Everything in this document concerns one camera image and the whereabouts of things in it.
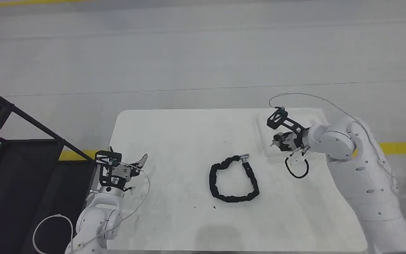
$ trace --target white table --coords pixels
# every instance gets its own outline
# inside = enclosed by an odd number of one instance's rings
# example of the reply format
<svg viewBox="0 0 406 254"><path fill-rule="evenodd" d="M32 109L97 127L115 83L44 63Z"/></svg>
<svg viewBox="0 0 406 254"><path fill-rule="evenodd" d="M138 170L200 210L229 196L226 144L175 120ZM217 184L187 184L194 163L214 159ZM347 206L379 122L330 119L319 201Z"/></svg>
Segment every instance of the white table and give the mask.
<svg viewBox="0 0 406 254"><path fill-rule="evenodd" d="M282 154L264 156L256 122L264 112L270 115L273 109L122 112L110 144L128 163L148 153L144 170L151 189L108 248L366 253L358 220L336 189L323 155L308 155L310 173L304 179L287 172ZM324 118L318 109L290 109L289 115ZM213 198L211 165L245 153L261 194L235 204ZM141 174L128 186L136 189L124 198L124 216L145 196L147 180ZM252 191L241 162L218 172L218 186L226 196Z"/></svg>

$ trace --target black cable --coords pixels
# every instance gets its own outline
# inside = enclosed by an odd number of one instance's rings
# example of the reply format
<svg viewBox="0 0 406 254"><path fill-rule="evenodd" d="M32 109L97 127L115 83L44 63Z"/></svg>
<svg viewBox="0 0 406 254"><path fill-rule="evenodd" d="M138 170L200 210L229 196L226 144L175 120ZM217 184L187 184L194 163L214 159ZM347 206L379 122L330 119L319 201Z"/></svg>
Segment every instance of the black cable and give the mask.
<svg viewBox="0 0 406 254"><path fill-rule="evenodd" d="M209 185L210 185L210 191L211 191L211 194L213 195L213 197L218 198L227 203L237 203L237 202L242 202L242 201L253 200L256 196L259 195L258 182L257 182L254 172L252 171L252 168L248 162L242 163L242 166L244 167L248 178L251 180L251 184L254 187L254 190L251 193L248 193L246 196L242 196L242 197L224 196L218 192L218 188L216 186L217 171L225 170L226 168L229 167L229 165L233 161L239 161L239 160L240 160L240 156L233 156L233 157L229 157L229 158L225 159L222 163L216 163L211 166L210 175L209 175Z"/></svg>
<svg viewBox="0 0 406 254"><path fill-rule="evenodd" d="M307 174L309 174L309 162L307 161L307 159L304 159L304 161L305 161L305 163L306 163L306 172L305 172L303 175L301 175L301 176L297 176L297 175L293 174L293 172L291 171L291 169L290 169L289 166L287 165L287 160L288 160L288 159L289 159L289 157L287 157L287 158L285 159L285 165L286 165L287 171L289 171L289 173L290 173L294 178L302 179L303 177L307 176Z"/></svg>

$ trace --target white cable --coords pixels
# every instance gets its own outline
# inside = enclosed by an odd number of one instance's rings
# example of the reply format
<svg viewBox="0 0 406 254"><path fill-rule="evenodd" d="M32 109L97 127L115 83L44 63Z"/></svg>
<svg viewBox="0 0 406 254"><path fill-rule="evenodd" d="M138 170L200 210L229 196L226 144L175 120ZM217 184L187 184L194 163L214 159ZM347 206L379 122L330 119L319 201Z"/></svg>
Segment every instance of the white cable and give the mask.
<svg viewBox="0 0 406 254"><path fill-rule="evenodd" d="M32 235L32 245L34 245L34 249L36 249L36 251L38 251L38 253L40 253L40 254L46 254L45 252L39 250L38 247L37 247L37 245L36 245L36 233L37 233L37 230L38 230L39 226L40 226L44 221L46 221L46 220L49 219L49 218L53 218L53 217L62 217L62 218L65 218L65 219L68 220L68 222L69 222L69 224L70 224L70 244L71 244L70 246L71 246L71 248L72 248L71 251L70 251L70 253L72 254L72 253L73 253L73 249L74 249L74 226L72 225L72 222L70 221L70 219L69 219L68 217L66 217L66 216L64 216L64 215L61 215L61 214L48 216L48 217L46 217L44 220L42 220L41 222L39 222L39 224L37 225L37 227L36 227L36 229L34 230L34 233L33 233L33 235Z"/></svg>
<svg viewBox="0 0 406 254"><path fill-rule="evenodd" d="M363 125L363 123L362 123L361 121L359 121L357 118L355 118L355 117L353 117L352 115L350 115L349 113L347 113L345 110L343 110L343 109L341 109L340 107L338 107L336 104L330 102L329 100L327 100L327 99L325 99L325 98L322 98L322 97L319 97L319 96L316 96L316 95L311 95L311 94L308 94L308 93L280 93L280 94L278 94L278 95L275 95L275 96L272 97L271 99L269 99L269 102L268 102L269 106L275 108L275 107L271 104L271 101L272 101L274 98L282 97L282 96L286 96L286 95L306 95L306 96L310 96L310 97L315 97L315 98L319 98L319 99L321 99L321 100L323 100L323 101L325 101L325 102L328 102L328 103L330 103L331 105L335 106L336 109L340 110L341 112L343 112L343 113L346 114L347 116L349 116L349 117L351 117L352 119L354 119L354 121L362 127L362 129L364 130L364 132L367 134L368 141L369 141L369 143L371 144L371 146L374 148L375 153L376 153L376 156L378 157L378 159L379 159L380 161L384 161L384 160L385 160L385 159L383 159L383 158L381 157L381 155L379 154L379 152L378 152L378 150L377 150L375 144L372 142L372 140L371 140L371 138L370 138L370 136L369 136L369 132L370 132L370 131L368 131L368 130L366 129L366 127ZM396 179L396 177L392 174L392 171L389 172L389 171L385 168L385 165L382 165L381 163L378 163L378 164L379 164L379 165L381 166L381 168L383 168L383 170L391 177L391 181L392 181L392 184L393 184L393 179L395 179L395 180L397 180L397 179Z"/></svg>
<svg viewBox="0 0 406 254"><path fill-rule="evenodd" d="M109 229L109 230L107 230L107 231L102 231L102 232L99 233L97 236L95 236L94 238L92 238L92 239L90 239L89 241L87 241L86 243L84 243L84 244L83 244L83 248L84 248L87 244L89 244L90 242L92 242L93 240L95 240L96 238L98 238L99 236L101 236L102 234L107 233L107 232L110 232L110 231L113 231L114 229L118 228L118 226L120 226L120 224L121 224L123 221L125 221L125 220L128 219L131 215L133 215L136 211L138 211L138 208L140 208L140 206L142 205L142 203L144 203L144 201L146 200L146 198L147 198L147 196L148 196L148 193L150 193L151 181L150 181L149 176L148 176L143 170L141 170L141 169L139 169L139 168L137 168L137 167L135 167L135 166L133 166L133 165L131 165L131 164L127 164L127 163L121 163L121 164L126 165L126 166L130 166L130 167L132 167L132 168L135 168L136 170L141 171L141 172L147 177L147 179L148 179L147 195L145 195L145 197L142 199L141 203L137 206L137 208L136 208L130 215L128 215L126 218L123 218L114 228ZM38 247L37 247L37 245L36 245L36 242L35 242L35 236L36 236L36 232L37 232L39 226L40 226L44 221L46 221L47 219L53 218L53 217L62 217L62 218L65 218L65 219L67 219L67 220L69 221L70 229L71 229L71 232L70 232L70 247L71 247L70 254L73 254L73 253L75 252L75 251L73 250L73 249L74 249L74 226L73 226L72 222L70 221L70 219L69 219L68 217L63 216L63 215L61 215L61 214L48 216L48 217L46 217L44 220L42 220L41 222L39 222L39 224L37 225L37 227L36 227L36 229L34 230L34 233L33 233L33 235L32 235L32 245L34 245L34 249L36 249L36 251L38 251L38 253L40 253L40 254L47 254L47 253L45 253L45 252L43 252L43 251L41 251L41 250L38 249Z"/></svg>
<svg viewBox="0 0 406 254"><path fill-rule="evenodd" d="M121 163L121 164L126 165L126 166L130 166L130 167L132 167L132 168L135 168L136 170L141 171L141 172L147 177L147 179L148 179L147 195L145 195L145 197L143 198L143 200L141 201L141 203L138 205L138 207L137 207L132 213L130 213L126 218L123 218L114 228L109 229L109 230L107 230L107 231L102 231L102 232L100 232L97 236L95 236L94 238L92 238L92 239L90 239L89 241L85 242L85 243L83 244L83 248L84 248L87 244L89 244L90 242L92 242L93 240L95 240L96 238L98 238L99 236L101 236L102 234L107 233L107 232L110 232L110 231L113 231L114 229L118 228L118 226L120 226L120 224L121 224L123 221L127 220L131 215L133 215L136 211L138 211L138 208L140 208L140 206L142 205L142 203L144 203L144 201L146 200L146 198L147 198L147 196L148 196L148 193L150 193L151 181L150 181L149 176L148 176L143 170L141 170L141 169L139 169L139 168L137 168L137 167L135 167L135 166L133 166L133 165L131 165L131 164L127 164L127 163Z"/></svg>

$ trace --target black panel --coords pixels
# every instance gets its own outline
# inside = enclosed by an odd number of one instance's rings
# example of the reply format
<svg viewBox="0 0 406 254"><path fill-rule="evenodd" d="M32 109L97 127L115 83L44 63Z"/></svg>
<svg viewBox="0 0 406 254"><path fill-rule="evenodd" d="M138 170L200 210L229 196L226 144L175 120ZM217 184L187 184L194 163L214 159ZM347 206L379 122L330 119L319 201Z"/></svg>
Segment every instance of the black panel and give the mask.
<svg viewBox="0 0 406 254"><path fill-rule="evenodd" d="M1 253L36 253L32 233L45 217L61 213L72 223L84 208L94 162L58 162L63 145L56 140L2 140L0 146ZM52 218L37 232L46 253L63 253L69 223Z"/></svg>

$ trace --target wire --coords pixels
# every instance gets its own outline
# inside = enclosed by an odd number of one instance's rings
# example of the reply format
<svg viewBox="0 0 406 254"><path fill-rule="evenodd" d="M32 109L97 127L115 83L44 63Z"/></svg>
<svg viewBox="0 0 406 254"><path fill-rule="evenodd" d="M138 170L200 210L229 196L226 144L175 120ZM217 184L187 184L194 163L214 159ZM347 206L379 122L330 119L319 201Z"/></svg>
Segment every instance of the wire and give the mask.
<svg viewBox="0 0 406 254"><path fill-rule="evenodd" d="M141 203L137 206L137 208L136 208L132 213L130 213L130 215L128 215L126 218L122 219L114 228L109 229L109 230L107 230L107 231L103 231L103 232L99 233L97 236L95 236L94 238L92 238L92 239L90 239L89 241L85 242L85 243L83 244L82 248L84 248L87 244L89 244L90 242L92 242L93 240L95 240L96 238L98 238L99 236L101 236L102 234L105 234L105 233L107 233L107 232L113 231L114 229L118 228L118 226L120 226L120 224L121 224L123 221L127 220L127 219L128 219L130 216L132 216L136 211L138 211L138 208L140 208L140 206L144 203L144 201L145 201L146 198L148 197L148 194L150 193L151 181L150 181L149 176L148 176L143 170L141 170L141 169L139 169L139 168L137 168L137 167L135 167L135 166L133 166L133 165L131 165L131 164L127 164L127 163L121 163L121 164L126 165L126 166L130 166L130 167L132 167L132 168L135 168L135 169L141 171L141 172L146 176L146 178L148 179L147 195L145 195L145 197L142 199ZM71 221L68 217L63 216L63 215L61 215L61 214L48 216L48 217L46 217L44 220L42 220L41 222L39 222L39 224L37 225L37 227L36 227L36 229L34 230L34 233L33 233L33 235L32 235L32 245L34 245L34 249L36 249L36 251L38 251L38 253L40 253L40 254L47 254L47 253L42 252L41 250L38 249L38 247L37 247L37 245L36 245L36 242L35 242L35 236L36 236L36 232L37 232L39 226L40 226L44 221L46 221L47 219L53 218L53 217L62 217L62 218L65 218L65 219L67 219L67 220L69 221L70 228L71 228L71 233L70 233L70 247L71 247L71 251L70 251L70 254L73 254L74 252L76 252L76 251L73 250L73 249L74 249L74 226L73 226L73 224L72 224L72 221Z"/></svg>
<svg viewBox="0 0 406 254"><path fill-rule="evenodd" d="M302 178L304 178L305 176L307 176L307 174L309 174L309 162L307 161L307 159L304 159L304 161L305 161L305 163L306 163L306 172L305 172L303 175L300 175L300 176L295 175L295 174L291 171L291 169L289 168L289 165L287 164L287 161L288 161L288 160L289 160L289 157L286 157L286 159L285 159L285 166L286 166L286 168L287 168L287 171L289 171L289 173L290 173L294 178L302 179Z"/></svg>
<svg viewBox="0 0 406 254"><path fill-rule="evenodd" d="M43 219L41 222L39 222L39 224L37 225L36 229L34 230L34 233L32 234L32 245L34 245L34 249L36 249L36 251L38 251L38 253L40 253L40 254L46 254L45 252L39 250L38 247L37 247L37 245L36 245L36 233L37 233L37 230L38 230L39 226L40 226L44 221L46 221L46 220L49 219L49 218L53 218L53 217L62 217L62 218L65 218L65 219L68 220L68 222L69 222L69 224L70 224L70 247L71 247L70 253L72 254L72 253L73 253L73 249L74 249L74 226L72 225L72 221L71 221L68 217L66 217L66 216L64 216L64 215L61 215L61 214L48 216L48 217L46 217L45 219Z"/></svg>
<svg viewBox="0 0 406 254"><path fill-rule="evenodd" d="M133 166L133 165L131 165L131 164L127 164L127 163L120 163L120 164L123 164L123 165L126 165L126 166L130 166L130 167L132 167L132 168L135 168L135 169L137 169L137 170L140 170L140 171L147 177L147 179L148 179L147 195L145 195L145 197L143 198L143 200L141 201L141 203L137 206L137 208L136 208L132 213L130 213L126 218L123 218L123 219L122 219L115 227L113 227L112 229L109 229L109 230L107 230L107 231L102 231L102 232L100 232L97 236L95 236L94 238L92 238L92 239L90 239L89 241L85 242L85 243L83 244L83 248L84 248L87 244L89 244L90 242L92 242L93 240L95 240L96 238L98 238L99 236L101 236L102 234L105 234L105 233L107 233L107 232L113 231L114 229L118 228L118 226L120 226L120 224L121 224L123 221L127 220L131 215L133 215L136 211L138 211L138 208L140 208L140 206L142 205L142 203L144 203L144 201L145 201L146 198L148 197L148 193L150 193L151 181L150 181L149 176L148 176L143 170L141 170L141 169L139 169L139 168L137 168L137 167L135 167L135 166Z"/></svg>
<svg viewBox="0 0 406 254"><path fill-rule="evenodd" d="M325 99L325 98L322 98L322 97L319 97L319 96L316 96L316 95L311 95L311 94L308 94L308 93L280 93L280 94L278 94L278 95L275 95L274 97L271 97L271 99L269 99L269 102L268 102L269 106L275 108L275 107L271 104L271 101L272 101L274 98L282 97L282 96L286 96L286 95L306 95L306 96L309 96L309 97L315 97L315 98L319 98L319 99L321 99L321 100L323 100L323 101L325 101L325 102L327 102L327 103L329 103L329 104L335 106L336 109L340 110L342 113L344 113L344 114L346 114L347 116L349 116L349 117L351 117L352 119L354 119L354 121L362 127L362 129L364 130L365 134L367 134L368 141L369 141L369 143L371 144L371 146L374 148L375 153L376 153L376 156L378 157L378 159L379 159L380 161L383 161L383 162L385 161L385 159L383 159L383 158L381 157L380 153L378 152L378 149L376 148L376 145L372 142L372 140L371 140L371 138L370 138L370 131L364 126L364 124L363 124L361 121L359 121L357 118L353 117L352 115L350 115L349 113L347 113L345 110L341 109L341 108L338 107L336 104L330 102L329 100L327 100L327 99ZM384 165L384 164L381 164L381 163L378 163L378 164L379 164L379 165L381 166L381 168L391 177L392 185L393 185L393 179L395 179L396 181L398 181L398 179L396 179L396 177L392 174L392 170L389 172L389 171L385 168L385 165Z"/></svg>

